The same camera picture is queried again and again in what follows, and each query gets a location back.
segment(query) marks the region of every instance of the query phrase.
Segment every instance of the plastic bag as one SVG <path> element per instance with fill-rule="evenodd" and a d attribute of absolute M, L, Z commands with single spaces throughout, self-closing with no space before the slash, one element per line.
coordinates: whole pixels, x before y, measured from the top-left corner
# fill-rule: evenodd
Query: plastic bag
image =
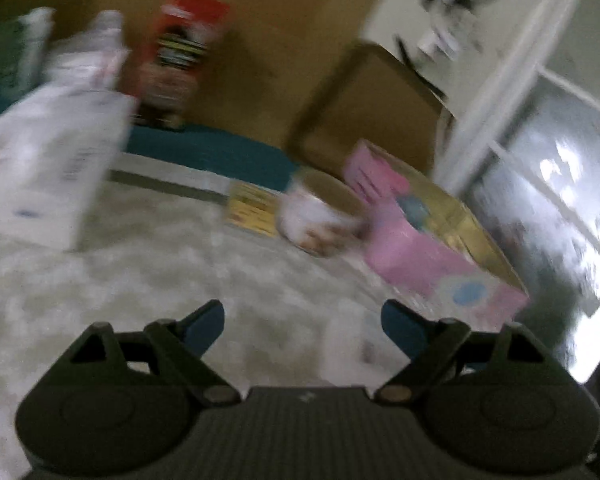
<path fill-rule="evenodd" d="M 118 92 L 41 86 L 0 115 L 0 179 L 56 196 L 75 192 L 88 178 L 87 159 L 126 140 L 133 106 Z"/>
<path fill-rule="evenodd" d="M 0 116 L 0 233 L 70 250 L 135 100 L 49 83 Z"/>
<path fill-rule="evenodd" d="M 44 69 L 46 81 L 113 89 L 129 49 L 123 43 L 122 14 L 103 10 L 89 28 L 56 43 Z"/>

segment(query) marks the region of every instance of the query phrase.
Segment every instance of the cardboard box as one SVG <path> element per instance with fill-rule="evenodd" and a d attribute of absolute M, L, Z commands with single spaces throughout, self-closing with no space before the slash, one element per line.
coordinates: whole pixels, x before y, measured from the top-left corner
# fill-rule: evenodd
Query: cardboard box
<path fill-rule="evenodd" d="M 405 218 L 385 182 L 395 179 L 394 172 L 429 209 L 432 232 L 417 231 Z M 347 160 L 344 177 L 363 198 L 373 195 L 361 188 L 387 190 L 370 200 L 365 250 L 367 264 L 387 282 L 478 330 L 499 330 L 526 305 L 525 287 L 504 254 L 466 206 L 432 181 L 365 141 Z"/>
<path fill-rule="evenodd" d="M 120 10 L 125 44 L 135 51 L 124 82 L 164 1 L 0 0 L 0 21 L 53 7 L 57 39 L 84 30 L 100 10 Z M 219 1 L 232 8 L 232 30 L 210 59 L 186 120 L 280 148 L 297 113 L 357 38 L 375 0 Z"/>
<path fill-rule="evenodd" d="M 341 177 L 347 156 L 366 139 L 426 173 L 441 110 L 413 69 L 379 45 L 357 43 L 296 121 L 286 150 Z"/>

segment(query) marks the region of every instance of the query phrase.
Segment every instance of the floor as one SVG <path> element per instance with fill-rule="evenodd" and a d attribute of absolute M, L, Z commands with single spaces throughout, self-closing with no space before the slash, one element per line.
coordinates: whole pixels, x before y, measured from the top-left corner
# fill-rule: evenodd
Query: floor
<path fill-rule="evenodd" d="M 253 384 L 375 390 L 406 364 L 379 319 L 384 300 L 400 295 L 354 254 L 314 258 L 229 227 L 217 193 L 114 177 L 126 184 L 105 183 L 80 250 L 0 236 L 0 480 L 27 470 L 18 403 L 96 320 L 139 330 L 218 298 L 225 330 L 204 359 L 242 393 Z"/>

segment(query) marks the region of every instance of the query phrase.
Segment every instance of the white door frame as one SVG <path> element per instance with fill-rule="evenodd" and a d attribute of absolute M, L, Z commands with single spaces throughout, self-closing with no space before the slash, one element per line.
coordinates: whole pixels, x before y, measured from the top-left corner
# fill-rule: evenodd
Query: white door frame
<path fill-rule="evenodd" d="M 482 85 L 436 160 L 433 180 L 447 192 L 457 196 L 469 186 L 490 154 L 490 143 L 500 139 L 533 88 L 579 1 L 541 0 L 526 19 L 516 44 Z"/>

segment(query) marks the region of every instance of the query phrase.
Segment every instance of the pink packaging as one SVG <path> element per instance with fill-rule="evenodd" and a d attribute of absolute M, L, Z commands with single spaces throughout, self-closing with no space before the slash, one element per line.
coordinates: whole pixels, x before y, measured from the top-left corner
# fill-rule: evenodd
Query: pink packaging
<path fill-rule="evenodd" d="M 392 285 L 423 296 L 446 316 L 470 322 L 474 328 L 499 330 L 526 305 L 522 284 L 521 288 L 507 284 L 465 254 L 413 228 L 394 200 L 409 184 L 384 156 L 389 155 L 361 141 L 344 170 L 345 182 L 370 204 L 367 265 Z M 493 245 L 486 233 L 484 240 Z M 493 247 L 493 251 L 514 275 L 499 250 Z"/>

